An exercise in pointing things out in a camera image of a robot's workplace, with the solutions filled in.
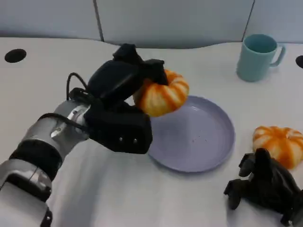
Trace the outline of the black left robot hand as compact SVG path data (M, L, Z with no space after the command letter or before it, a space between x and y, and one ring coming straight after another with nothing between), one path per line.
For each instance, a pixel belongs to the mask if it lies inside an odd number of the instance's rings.
M123 44L88 81L88 91L104 106L118 104L143 87L145 82L168 85L164 61L143 60L134 44Z

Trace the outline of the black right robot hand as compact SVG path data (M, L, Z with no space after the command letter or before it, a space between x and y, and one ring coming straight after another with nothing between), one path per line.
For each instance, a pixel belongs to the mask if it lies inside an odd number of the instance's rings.
M265 148L246 153L239 168L239 178L230 180L223 192L228 197L229 209L237 209L241 199L246 199L280 213L285 227L303 225L303 191Z

